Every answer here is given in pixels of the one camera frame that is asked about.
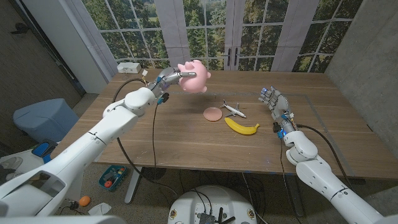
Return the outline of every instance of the window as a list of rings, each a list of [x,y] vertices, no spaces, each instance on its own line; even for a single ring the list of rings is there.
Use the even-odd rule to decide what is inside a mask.
[[[325,72],[362,0],[321,0],[293,72]]]
[[[288,0],[246,0],[239,70],[271,70],[288,4]]]
[[[117,62],[170,66],[154,0],[83,0]]]
[[[224,69],[225,0],[183,0],[192,60],[209,70]]]

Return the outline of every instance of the small pink plate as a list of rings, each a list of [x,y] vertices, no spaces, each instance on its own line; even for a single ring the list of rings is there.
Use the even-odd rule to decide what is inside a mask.
[[[223,112],[216,107],[209,107],[203,112],[204,117],[209,121],[218,121],[223,117]]]

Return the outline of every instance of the wooden table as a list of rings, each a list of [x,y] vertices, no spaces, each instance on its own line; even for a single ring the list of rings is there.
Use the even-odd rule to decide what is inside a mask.
[[[148,69],[148,80],[160,72]],[[91,129],[111,103],[116,89],[133,74],[117,74],[77,124],[53,151],[60,154],[73,141]],[[169,88],[169,100],[159,105],[155,121],[155,150],[157,167],[236,172],[282,173],[280,140],[272,132],[271,113],[258,100],[262,87],[273,85],[289,100],[295,122],[321,131],[334,145],[340,161],[350,177],[398,179],[398,160],[332,84],[320,73],[277,73],[213,71],[204,94],[186,94],[179,86]],[[141,87],[130,83],[118,99]],[[247,116],[233,117],[244,126],[260,127],[256,134],[245,136],[234,132],[224,119],[207,121],[203,111],[221,106],[223,99]],[[153,167],[152,120],[155,106],[148,108],[130,132],[121,137],[129,157],[137,166]],[[326,142],[311,130],[301,129],[318,147],[336,175],[342,175]],[[295,173],[283,146],[282,162],[286,173]],[[116,141],[109,144],[99,163],[127,164]]]

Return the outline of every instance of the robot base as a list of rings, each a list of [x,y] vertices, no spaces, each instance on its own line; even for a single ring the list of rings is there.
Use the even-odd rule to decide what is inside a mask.
[[[198,194],[189,191],[181,195],[181,197],[173,203],[169,212],[168,224],[202,223],[203,220],[201,221],[200,217],[202,217],[202,219],[206,218],[206,221],[203,223],[212,224],[219,219],[220,213],[222,222],[234,217],[233,223],[257,223],[253,206],[237,192],[218,185],[205,185],[197,187],[196,190],[200,192],[199,195],[205,203],[206,215],[203,215],[205,209]],[[205,194],[210,199],[212,211],[210,211],[209,201],[201,193]]]

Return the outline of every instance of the white wall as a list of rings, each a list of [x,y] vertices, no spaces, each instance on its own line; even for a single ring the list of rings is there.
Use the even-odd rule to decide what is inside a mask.
[[[398,1],[364,0],[325,71],[396,158],[397,43]]]
[[[60,2],[28,0],[24,3],[86,92],[101,93],[106,80]]]

